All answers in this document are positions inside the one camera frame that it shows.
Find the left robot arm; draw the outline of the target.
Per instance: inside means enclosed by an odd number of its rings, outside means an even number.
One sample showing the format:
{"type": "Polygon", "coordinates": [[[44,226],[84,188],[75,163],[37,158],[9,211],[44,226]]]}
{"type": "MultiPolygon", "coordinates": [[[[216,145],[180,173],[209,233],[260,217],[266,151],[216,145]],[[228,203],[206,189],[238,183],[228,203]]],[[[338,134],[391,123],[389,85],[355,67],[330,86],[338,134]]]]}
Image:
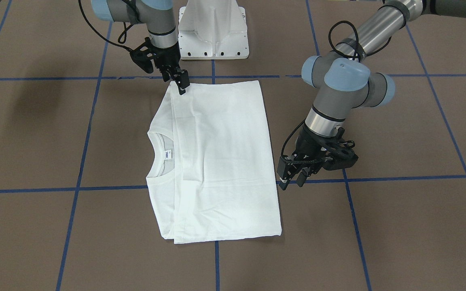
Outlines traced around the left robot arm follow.
{"type": "Polygon", "coordinates": [[[466,0],[385,0],[360,27],[345,24],[353,33],[334,44],[324,56],[309,57],[303,64],[303,81],[318,89],[307,117],[296,127],[295,150],[281,153],[277,175],[279,187],[286,190],[292,179],[298,186],[320,169],[350,168],[358,160],[355,143],[344,140],[343,123],[353,108],[373,108],[394,97],[393,79],[372,73],[363,61],[389,44],[392,35],[421,15],[466,18],[466,0]]]}

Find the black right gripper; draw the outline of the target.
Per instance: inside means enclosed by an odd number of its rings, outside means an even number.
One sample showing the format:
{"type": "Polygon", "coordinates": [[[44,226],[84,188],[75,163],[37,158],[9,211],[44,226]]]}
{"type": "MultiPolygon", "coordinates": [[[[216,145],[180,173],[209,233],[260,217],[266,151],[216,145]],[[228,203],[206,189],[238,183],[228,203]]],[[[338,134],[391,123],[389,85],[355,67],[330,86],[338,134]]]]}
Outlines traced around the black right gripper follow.
{"type": "Polygon", "coordinates": [[[187,70],[181,70],[180,68],[179,44],[174,44],[168,48],[159,48],[153,45],[152,53],[154,55],[154,65],[161,72],[163,79],[176,79],[174,82],[179,94],[183,95],[186,88],[189,87],[189,73],[187,70]]]}

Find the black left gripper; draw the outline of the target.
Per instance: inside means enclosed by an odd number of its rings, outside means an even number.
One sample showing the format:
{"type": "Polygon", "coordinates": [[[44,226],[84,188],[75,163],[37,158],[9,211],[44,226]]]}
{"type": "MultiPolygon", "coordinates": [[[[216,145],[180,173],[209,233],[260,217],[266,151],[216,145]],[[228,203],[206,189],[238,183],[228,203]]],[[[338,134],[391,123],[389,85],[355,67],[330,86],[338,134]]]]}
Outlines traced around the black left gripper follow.
{"type": "Polygon", "coordinates": [[[305,129],[304,123],[299,123],[287,136],[283,143],[278,161],[279,187],[286,190],[292,179],[296,177],[296,184],[303,187],[311,175],[315,175],[322,167],[323,157],[326,152],[314,138],[314,134],[305,129]],[[295,141],[295,149],[290,155],[285,154],[287,144],[298,133],[295,141]]]}

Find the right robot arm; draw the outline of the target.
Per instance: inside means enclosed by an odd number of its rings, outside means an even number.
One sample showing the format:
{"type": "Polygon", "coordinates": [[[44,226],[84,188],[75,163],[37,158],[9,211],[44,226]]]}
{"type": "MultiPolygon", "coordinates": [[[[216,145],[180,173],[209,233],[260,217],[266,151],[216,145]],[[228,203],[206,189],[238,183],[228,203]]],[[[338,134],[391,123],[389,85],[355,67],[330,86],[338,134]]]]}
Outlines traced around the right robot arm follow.
{"type": "Polygon", "coordinates": [[[124,31],[116,42],[110,41],[89,22],[81,0],[79,10],[86,24],[105,42],[126,50],[132,61],[147,74],[157,68],[165,82],[173,81],[179,94],[189,87],[189,74],[180,68],[179,35],[172,0],[92,0],[93,13],[100,20],[122,22],[124,31]],[[125,45],[126,34],[134,25],[145,24],[148,37],[137,48],[125,45]]]}

